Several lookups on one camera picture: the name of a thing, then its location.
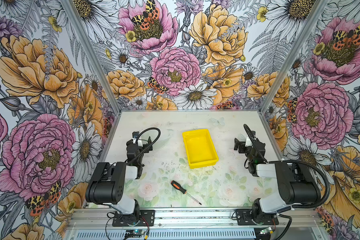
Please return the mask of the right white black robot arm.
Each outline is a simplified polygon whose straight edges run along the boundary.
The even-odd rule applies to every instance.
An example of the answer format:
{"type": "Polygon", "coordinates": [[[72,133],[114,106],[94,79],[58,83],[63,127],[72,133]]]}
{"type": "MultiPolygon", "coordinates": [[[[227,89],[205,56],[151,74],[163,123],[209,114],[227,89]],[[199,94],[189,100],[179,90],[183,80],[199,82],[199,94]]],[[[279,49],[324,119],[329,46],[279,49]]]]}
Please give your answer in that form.
{"type": "Polygon", "coordinates": [[[250,221],[254,225],[277,223],[277,214],[295,207],[313,208],[321,200],[321,191],[310,174],[309,165],[269,162],[264,158],[265,143],[250,136],[244,141],[235,138],[234,150],[246,156],[244,167],[252,176],[271,178],[277,182],[275,192],[254,200],[250,211],[236,211],[239,224],[250,221]]]}

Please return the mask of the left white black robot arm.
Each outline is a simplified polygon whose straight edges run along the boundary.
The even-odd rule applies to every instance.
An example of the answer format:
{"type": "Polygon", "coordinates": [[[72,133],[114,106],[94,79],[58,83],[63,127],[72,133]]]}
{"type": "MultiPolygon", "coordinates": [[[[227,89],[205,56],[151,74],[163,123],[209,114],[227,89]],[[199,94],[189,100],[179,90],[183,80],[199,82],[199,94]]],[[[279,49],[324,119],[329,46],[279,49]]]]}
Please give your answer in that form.
{"type": "Polygon", "coordinates": [[[127,142],[127,160],[124,162],[98,163],[85,193],[88,203],[109,207],[112,210],[113,227],[151,227],[155,211],[141,210],[137,200],[124,193],[125,183],[138,180],[143,173],[145,153],[153,150],[156,140],[141,139],[140,132],[134,132],[127,142]]]}

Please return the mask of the orange black handled screwdriver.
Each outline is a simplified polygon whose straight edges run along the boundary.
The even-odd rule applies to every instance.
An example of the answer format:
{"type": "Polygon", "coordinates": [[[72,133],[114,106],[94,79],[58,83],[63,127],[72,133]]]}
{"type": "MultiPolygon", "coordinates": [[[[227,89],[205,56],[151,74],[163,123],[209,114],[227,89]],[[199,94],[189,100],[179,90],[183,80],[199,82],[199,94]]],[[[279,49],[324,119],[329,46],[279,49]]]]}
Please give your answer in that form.
{"type": "Polygon", "coordinates": [[[178,182],[172,180],[171,181],[171,185],[174,189],[176,189],[177,191],[180,191],[183,195],[187,195],[189,196],[191,199],[193,199],[196,203],[198,203],[199,205],[202,205],[202,203],[200,201],[198,201],[197,199],[195,199],[193,196],[191,196],[186,189],[184,189],[178,182]]]}

